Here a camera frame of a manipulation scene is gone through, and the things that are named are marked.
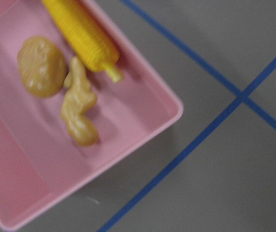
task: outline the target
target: gray floor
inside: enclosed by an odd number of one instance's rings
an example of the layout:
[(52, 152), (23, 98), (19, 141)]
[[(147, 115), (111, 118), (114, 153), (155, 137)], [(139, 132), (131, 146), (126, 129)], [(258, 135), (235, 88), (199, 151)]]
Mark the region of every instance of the gray floor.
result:
[[(94, 232), (235, 95), (119, 0), (97, 0), (182, 99), (182, 118), (19, 232)], [(135, 0), (241, 90), (276, 56), (276, 1)], [(276, 119), (276, 70), (250, 95)], [(276, 130), (241, 104), (112, 229), (276, 231)]]

